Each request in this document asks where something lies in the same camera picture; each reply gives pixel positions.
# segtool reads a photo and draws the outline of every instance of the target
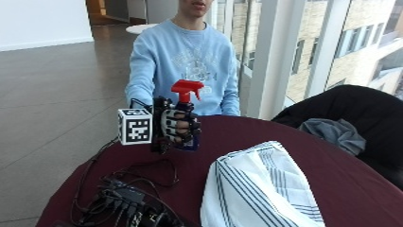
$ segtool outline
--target light blue sweatshirt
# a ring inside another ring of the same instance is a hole
[[[164,96],[177,104],[172,86],[180,79],[201,81],[201,101],[192,93],[199,115],[240,115],[237,63],[233,45],[212,26],[187,30],[171,20],[148,28],[136,38],[131,54],[127,98],[153,105]]]

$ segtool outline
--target table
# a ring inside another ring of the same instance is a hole
[[[129,26],[129,27],[127,27],[127,32],[139,35],[139,34],[141,34],[141,32],[143,32],[145,29],[148,29],[148,28],[151,28],[151,27],[153,27],[153,26],[156,26],[156,25],[157,25],[157,24]]]
[[[278,123],[236,116],[204,116],[201,148],[197,152],[171,150],[160,156],[149,145],[115,144],[88,175],[83,197],[97,191],[100,176],[129,166],[167,158],[179,169],[180,182],[161,192],[161,198],[196,223],[201,222],[202,191],[214,160],[229,152],[278,141],[304,171],[328,227],[403,226],[402,191],[355,157],[318,137]],[[69,220],[69,208],[85,165],[79,166],[50,199],[38,227]]]

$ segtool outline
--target red spray nozzle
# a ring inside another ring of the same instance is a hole
[[[172,88],[172,91],[179,93],[179,102],[191,102],[191,92],[195,92],[199,100],[201,100],[200,89],[202,87],[204,84],[199,81],[180,79]]]

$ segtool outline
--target hand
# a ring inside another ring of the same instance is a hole
[[[195,113],[177,110],[167,110],[161,117],[164,135],[176,145],[183,146],[193,140],[193,136],[201,134],[201,122]]]

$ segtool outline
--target white wall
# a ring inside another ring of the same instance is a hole
[[[0,0],[0,51],[92,41],[84,0]]]
[[[159,24],[173,18],[179,11],[179,0],[148,0],[149,24]],[[144,0],[128,0],[129,17],[147,19]]]

